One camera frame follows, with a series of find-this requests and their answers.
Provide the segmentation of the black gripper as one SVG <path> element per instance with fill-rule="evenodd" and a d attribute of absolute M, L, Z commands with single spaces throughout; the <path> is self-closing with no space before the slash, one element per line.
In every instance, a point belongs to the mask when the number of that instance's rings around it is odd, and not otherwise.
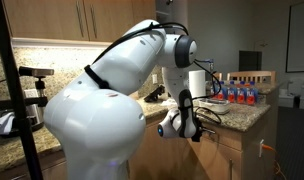
<path fill-rule="evenodd" d="M 191 137 L 191 140 L 193 142 L 199 142 L 200 138 L 203 134 L 203 127 L 202 127 L 202 123 L 200 122 L 199 119 L 195 120 L 195 124 L 196 124 L 196 132 L 195 134 Z"/>

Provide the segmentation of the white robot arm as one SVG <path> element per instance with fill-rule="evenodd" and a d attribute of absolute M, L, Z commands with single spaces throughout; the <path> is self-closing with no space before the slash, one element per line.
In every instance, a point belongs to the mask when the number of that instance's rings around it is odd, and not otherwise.
<path fill-rule="evenodd" d="M 47 103 L 45 126 L 63 149 L 68 180 L 127 180 L 127 161 L 146 127 L 143 109 L 130 95 L 157 65 L 177 103 L 158 125 L 158 134 L 200 136 L 183 72 L 195 60 L 197 45 L 186 34 L 166 32 L 179 26 L 151 19 L 136 24 Z"/>

